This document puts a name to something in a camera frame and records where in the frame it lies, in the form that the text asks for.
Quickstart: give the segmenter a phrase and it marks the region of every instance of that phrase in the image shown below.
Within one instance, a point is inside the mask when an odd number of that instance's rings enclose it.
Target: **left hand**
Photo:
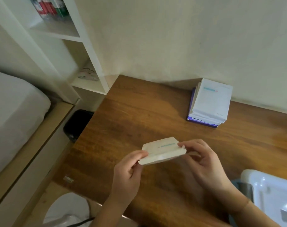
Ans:
[[[125,156],[114,167],[114,177],[110,197],[125,208],[135,198],[139,185],[143,166],[138,160],[148,156],[147,151],[136,150]]]

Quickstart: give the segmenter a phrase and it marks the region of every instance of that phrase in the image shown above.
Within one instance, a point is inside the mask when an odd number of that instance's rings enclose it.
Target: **right hand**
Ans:
[[[232,183],[226,176],[217,154],[203,140],[190,140],[178,143],[185,146],[187,154],[182,158],[190,167],[196,181],[206,190],[216,193],[228,189]]]

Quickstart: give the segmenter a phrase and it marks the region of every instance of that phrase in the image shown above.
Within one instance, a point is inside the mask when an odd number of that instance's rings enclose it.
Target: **wooden bed frame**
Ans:
[[[69,144],[63,127],[81,109],[59,102],[0,173],[0,226],[11,227]]]

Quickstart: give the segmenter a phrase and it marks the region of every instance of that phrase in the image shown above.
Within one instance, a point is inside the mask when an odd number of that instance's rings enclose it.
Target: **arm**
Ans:
[[[115,167],[111,193],[90,227],[114,227],[136,196],[142,172],[138,160],[148,152],[137,150],[125,156]]]
[[[225,206],[239,227],[279,226],[234,187],[217,154],[203,140],[185,141],[178,145],[186,147],[188,154],[183,155],[183,159],[197,182]],[[192,156],[191,152],[197,152],[199,156]]]

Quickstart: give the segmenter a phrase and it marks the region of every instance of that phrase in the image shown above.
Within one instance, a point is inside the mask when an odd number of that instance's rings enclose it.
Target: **white wall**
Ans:
[[[0,72],[24,79],[37,87],[56,91],[42,70],[1,26]]]
[[[287,0],[75,0],[105,75],[189,88],[287,112]]]

